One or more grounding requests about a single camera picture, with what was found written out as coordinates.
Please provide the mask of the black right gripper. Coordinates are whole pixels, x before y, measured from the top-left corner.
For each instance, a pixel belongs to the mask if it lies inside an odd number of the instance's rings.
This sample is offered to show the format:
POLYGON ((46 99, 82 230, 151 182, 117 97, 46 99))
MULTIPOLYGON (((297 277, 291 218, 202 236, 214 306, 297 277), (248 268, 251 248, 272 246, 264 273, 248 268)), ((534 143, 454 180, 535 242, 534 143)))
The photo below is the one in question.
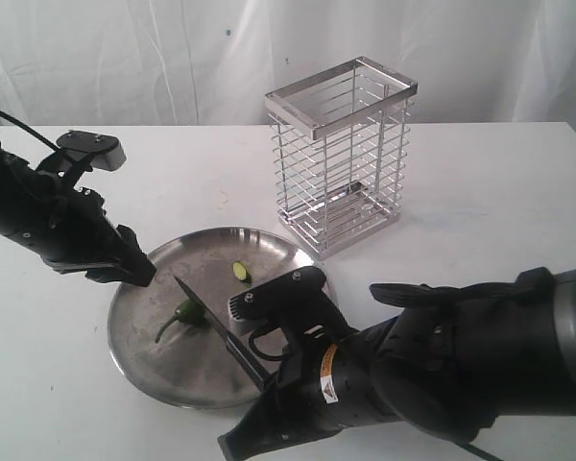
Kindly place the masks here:
POLYGON ((387 332, 361 330, 335 345, 310 334, 300 379, 269 381, 241 421, 217 441, 226 460, 248 460, 326 438, 327 432, 395 423, 399 417, 373 389, 371 365, 387 332))

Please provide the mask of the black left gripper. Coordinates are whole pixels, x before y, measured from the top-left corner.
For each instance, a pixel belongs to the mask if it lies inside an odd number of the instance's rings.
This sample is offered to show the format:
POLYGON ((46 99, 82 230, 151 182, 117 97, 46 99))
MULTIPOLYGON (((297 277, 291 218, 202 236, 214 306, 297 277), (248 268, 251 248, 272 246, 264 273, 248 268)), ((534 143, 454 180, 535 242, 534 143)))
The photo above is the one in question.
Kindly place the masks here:
POLYGON ((114 228, 104 210, 105 199, 94 190, 41 194, 22 182, 11 182, 9 200, 9 239, 55 271, 85 271, 98 283, 150 285, 156 266, 131 228, 114 228))

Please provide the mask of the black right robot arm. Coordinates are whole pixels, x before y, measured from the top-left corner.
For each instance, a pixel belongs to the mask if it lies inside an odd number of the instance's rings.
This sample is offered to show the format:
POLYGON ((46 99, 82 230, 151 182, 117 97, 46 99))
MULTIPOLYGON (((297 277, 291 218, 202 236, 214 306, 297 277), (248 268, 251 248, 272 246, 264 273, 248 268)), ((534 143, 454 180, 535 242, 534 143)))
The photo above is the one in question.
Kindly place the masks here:
POLYGON ((398 314, 352 328, 306 266, 233 297, 254 337, 286 347, 264 375, 264 352, 241 361, 260 389, 218 442, 228 460, 405 422, 472 450, 501 416, 576 416, 576 269, 520 273, 466 287, 375 283, 398 314))

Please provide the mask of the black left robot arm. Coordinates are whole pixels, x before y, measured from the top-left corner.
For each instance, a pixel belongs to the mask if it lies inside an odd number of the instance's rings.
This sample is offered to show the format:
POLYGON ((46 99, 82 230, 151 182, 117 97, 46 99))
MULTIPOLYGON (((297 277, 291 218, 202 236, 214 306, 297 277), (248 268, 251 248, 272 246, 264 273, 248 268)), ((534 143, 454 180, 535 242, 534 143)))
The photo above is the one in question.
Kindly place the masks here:
POLYGON ((125 160, 118 138, 84 131, 60 136, 37 168, 0 143, 0 235, 60 274, 148 286, 156 267, 135 232, 109 221, 100 194, 76 186, 84 173, 112 172, 125 160))

